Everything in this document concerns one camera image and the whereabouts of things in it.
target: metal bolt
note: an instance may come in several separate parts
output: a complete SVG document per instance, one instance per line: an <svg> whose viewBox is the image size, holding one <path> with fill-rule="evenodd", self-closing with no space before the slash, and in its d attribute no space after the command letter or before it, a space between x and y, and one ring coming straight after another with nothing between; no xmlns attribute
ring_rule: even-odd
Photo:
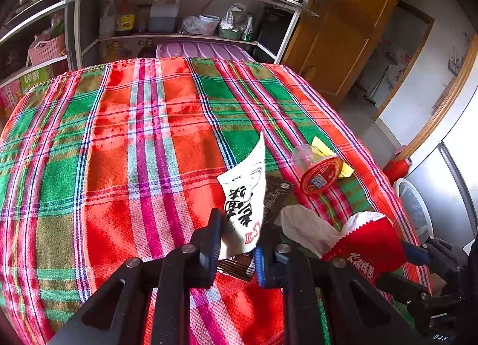
<svg viewBox="0 0 478 345"><path fill-rule="evenodd" d="M287 244L279 244L276 247L276 251L279 253L289 253L292 250L290 245Z"/></svg>
<svg viewBox="0 0 478 345"><path fill-rule="evenodd" d="M345 266L347 265L347 262L342 258L333 258L332 264L334 267L337 267L337 268L345 268Z"/></svg>
<svg viewBox="0 0 478 345"><path fill-rule="evenodd" d="M140 263L141 263L141 260L139 258L129 258L128 260L126 260L126 266L128 268L137 267L139 266Z"/></svg>
<svg viewBox="0 0 478 345"><path fill-rule="evenodd" d="M185 244L181 247L183 253L193 253L196 250L194 244Z"/></svg>

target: refrigerator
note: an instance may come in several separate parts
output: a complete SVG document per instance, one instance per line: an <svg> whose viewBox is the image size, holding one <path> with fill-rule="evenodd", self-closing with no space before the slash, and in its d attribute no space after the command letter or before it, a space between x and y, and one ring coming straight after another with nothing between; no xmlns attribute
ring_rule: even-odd
<svg viewBox="0 0 478 345"><path fill-rule="evenodd" d="M406 179L430 214L433 235L463 247L478 233L478 89L458 121Z"/></svg>

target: wooden door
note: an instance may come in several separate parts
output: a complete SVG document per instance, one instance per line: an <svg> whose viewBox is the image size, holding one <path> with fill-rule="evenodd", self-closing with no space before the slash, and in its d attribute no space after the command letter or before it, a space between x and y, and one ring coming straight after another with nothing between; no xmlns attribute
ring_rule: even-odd
<svg viewBox="0 0 478 345"><path fill-rule="evenodd" d="M372 54L398 0L309 0L284 61L333 107Z"/></svg>

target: pink basket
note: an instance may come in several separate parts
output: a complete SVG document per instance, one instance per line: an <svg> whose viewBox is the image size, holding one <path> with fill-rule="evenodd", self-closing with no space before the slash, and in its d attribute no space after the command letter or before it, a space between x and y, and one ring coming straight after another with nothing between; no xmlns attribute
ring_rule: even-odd
<svg viewBox="0 0 478 345"><path fill-rule="evenodd" d="M61 57L62 51L65 49L65 34L61 34L49 41L39 41L34 48L28 49L28 57L32 61L32 65L38 65L50 59Z"/></svg>

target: plaid tablecloth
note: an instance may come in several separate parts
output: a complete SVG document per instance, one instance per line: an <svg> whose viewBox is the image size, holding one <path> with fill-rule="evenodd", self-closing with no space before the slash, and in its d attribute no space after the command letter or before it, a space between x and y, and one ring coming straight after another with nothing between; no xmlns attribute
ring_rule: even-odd
<svg viewBox="0 0 478 345"><path fill-rule="evenodd" d="M223 208L216 177L264 132L267 171L298 183L293 148L318 136L355 168L304 206L340 228L352 214L410 221L369 151L281 65L135 59L65 73L20 101L0 138L0 305L25 344L44 344L131 256L165 256ZM403 274L429 286L426 269ZM192 344L270 344L281 295L217 275L191 295Z"/></svg>

